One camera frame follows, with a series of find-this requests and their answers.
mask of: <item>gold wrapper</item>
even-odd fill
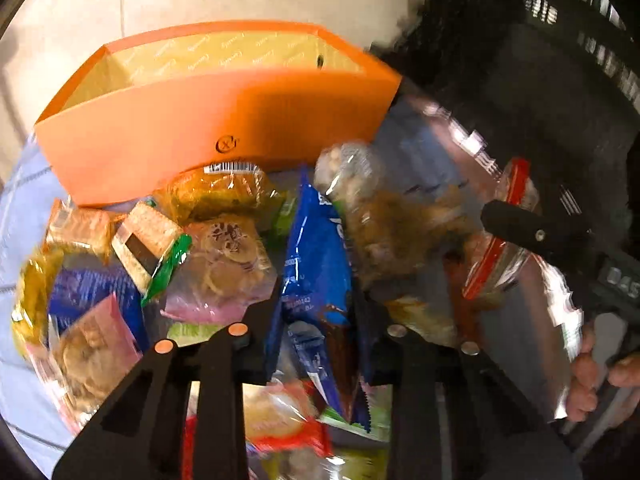
[[[95,254],[105,263],[111,257],[111,215],[100,209],[70,208],[56,199],[45,235],[47,247],[65,253]]]
[[[20,270],[11,312],[11,332],[17,351],[27,357],[25,344],[41,345],[47,332],[47,301],[64,258],[63,251],[35,250]]]
[[[257,227],[270,221],[284,198],[266,173],[248,162],[224,162],[179,174],[153,194],[177,224],[211,220],[222,213],[249,214]]]

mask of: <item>blue snack bag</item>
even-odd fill
[[[116,295],[122,318],[131,330],[141,352],[149,348],[138,288],[121,268],[62,269],[49,297],[47,313],[55,320],[58,333],[69,328],[92,306],[111,293]]]
[[[366,405],[354,405],[358,351],[342,221],[305,172],[283,274],[282,315],[309,378],[342,418],[362,420],[363,408],[368,419]]]

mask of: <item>metal screw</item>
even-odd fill
[[[480,347],[473,341],[465,341],[460,345],[460,349],[463,354],[466,355],[478,355],[480,353]]]
[[[406,336],[406,327],[404,325],[389,325],[386,327],[386,333],[391,337],[404,337]]]

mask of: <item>finger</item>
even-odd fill
[[[577,380],[573,380],[566,397],[567,412],[580,410],[582,412],[592,412],[598,405],[598,396],[592,388],[587,388]]]
[[[596,332],[593,324],[589,323],[582,326],[582,342],[580,343],[580,353],[588,354],[596,345]]]
[[[571,363],[571,370],[578,382],[586,388],[595,388],[598,384],[598,365],[590,354],[580,354]]]
[[[631,354],[617,362],[608,378],[611,384],[620,388],[640,386],[640,354]]]

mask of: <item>pink package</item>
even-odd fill
[[[115,294],[78,319],[51,348],[27,348],[36,374],[66,425],[79,433],[140,354]]]

